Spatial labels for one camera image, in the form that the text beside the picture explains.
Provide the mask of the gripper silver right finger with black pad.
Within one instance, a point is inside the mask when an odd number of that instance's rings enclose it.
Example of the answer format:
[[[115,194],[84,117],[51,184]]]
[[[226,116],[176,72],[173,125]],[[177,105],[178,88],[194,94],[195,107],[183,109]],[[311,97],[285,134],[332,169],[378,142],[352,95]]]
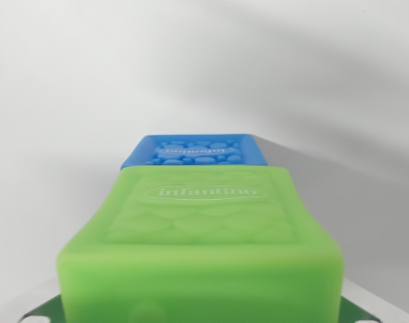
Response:
[[[409,323],[409,314],[352,281],[344,281],[340,322]]]

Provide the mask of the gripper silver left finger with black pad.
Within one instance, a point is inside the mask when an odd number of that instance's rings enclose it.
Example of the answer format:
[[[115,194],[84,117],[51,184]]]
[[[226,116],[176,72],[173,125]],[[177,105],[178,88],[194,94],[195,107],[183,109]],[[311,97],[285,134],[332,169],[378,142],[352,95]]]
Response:
[[[0,306],[0,322],[65,322],[59,295],[53,278]]]

